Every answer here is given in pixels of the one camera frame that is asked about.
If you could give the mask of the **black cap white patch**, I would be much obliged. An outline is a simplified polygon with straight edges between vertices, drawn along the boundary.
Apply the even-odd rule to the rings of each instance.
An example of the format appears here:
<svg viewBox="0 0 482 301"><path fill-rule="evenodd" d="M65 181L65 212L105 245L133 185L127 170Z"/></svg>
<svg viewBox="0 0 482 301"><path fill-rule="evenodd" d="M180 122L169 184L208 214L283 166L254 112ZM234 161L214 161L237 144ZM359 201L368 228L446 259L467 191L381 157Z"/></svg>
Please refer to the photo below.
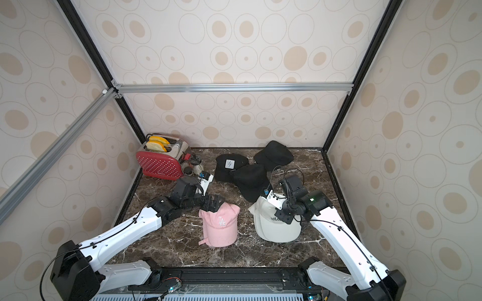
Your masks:
<svg viewBox="0 0 482 301"><path fill-rule="evenodd" d="M248 158L241 154L221 154L216 157L214 179L222 183L233 183L236 170L249 164Z"/></svg>

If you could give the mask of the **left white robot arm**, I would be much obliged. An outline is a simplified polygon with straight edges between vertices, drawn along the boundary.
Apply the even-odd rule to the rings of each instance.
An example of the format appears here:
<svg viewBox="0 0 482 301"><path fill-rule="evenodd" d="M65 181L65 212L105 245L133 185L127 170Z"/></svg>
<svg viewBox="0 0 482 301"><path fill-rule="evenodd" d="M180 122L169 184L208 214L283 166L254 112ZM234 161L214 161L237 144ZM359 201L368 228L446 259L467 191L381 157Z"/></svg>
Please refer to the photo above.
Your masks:
<svg viewBox="0 0 482 301"><path fill-rule="evenodd" d="M154 269L146 260L109 266L108 261L121 250L151 232L199 208L216 213L225 199L208 194L214 176L202 172L197 178L179 178L169 196L147 201L133 217L116 227L79 244L67 241L45 268L50 282L62 300L90 300L98 293L127 285L143 285Z"/></svg>

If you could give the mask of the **pink cap with logo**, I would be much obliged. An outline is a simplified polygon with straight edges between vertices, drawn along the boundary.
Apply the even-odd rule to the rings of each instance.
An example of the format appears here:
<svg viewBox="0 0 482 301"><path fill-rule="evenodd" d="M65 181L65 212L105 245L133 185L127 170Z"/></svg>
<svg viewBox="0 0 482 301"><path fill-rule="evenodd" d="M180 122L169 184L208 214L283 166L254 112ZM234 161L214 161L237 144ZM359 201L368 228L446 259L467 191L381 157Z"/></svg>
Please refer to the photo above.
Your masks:
<svg viewBox="0 0 482 301"><path fill-rule="evenodd" d="M228 247L238 236L238 215L240 208L235 204L223 203L216 213L199 211L203 222L203 239L199 245L209 247Z"/></svg>

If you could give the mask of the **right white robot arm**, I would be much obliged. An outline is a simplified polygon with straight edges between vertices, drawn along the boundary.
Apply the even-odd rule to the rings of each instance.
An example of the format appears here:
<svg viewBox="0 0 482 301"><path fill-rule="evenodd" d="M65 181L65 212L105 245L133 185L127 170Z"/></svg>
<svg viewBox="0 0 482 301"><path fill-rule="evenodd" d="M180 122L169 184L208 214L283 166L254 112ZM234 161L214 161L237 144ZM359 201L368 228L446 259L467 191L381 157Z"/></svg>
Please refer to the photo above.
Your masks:
<svg viewBox="0 0 482 301"><path fill-rule="evenodd" d="M276 217L286 224L297 216L311 223L348 269L341 272L320 260L307 262L303 269L312 284L343 300L401 300L406 285L403 274L389 270L368 251L324 192L309 192L296 175L284 178L279 184L282 194L272 189L264 192L267 201L276 208Z"/></svg>

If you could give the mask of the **beige Colorado cap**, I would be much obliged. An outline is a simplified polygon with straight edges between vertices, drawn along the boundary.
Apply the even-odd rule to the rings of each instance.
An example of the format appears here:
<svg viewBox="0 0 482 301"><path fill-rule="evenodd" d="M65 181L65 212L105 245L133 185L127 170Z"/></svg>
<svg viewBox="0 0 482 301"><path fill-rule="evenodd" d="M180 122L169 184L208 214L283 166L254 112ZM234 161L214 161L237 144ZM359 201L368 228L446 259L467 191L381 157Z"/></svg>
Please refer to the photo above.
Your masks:
<svg viewBox="0 0 482 301"><path fill-rule="evenodd" d="M288 243L295 241L301 233L301 225L296 222L286 224L277 217L277 208L262 196L249 208L254 217L257 234L268 242Z"/></svg>

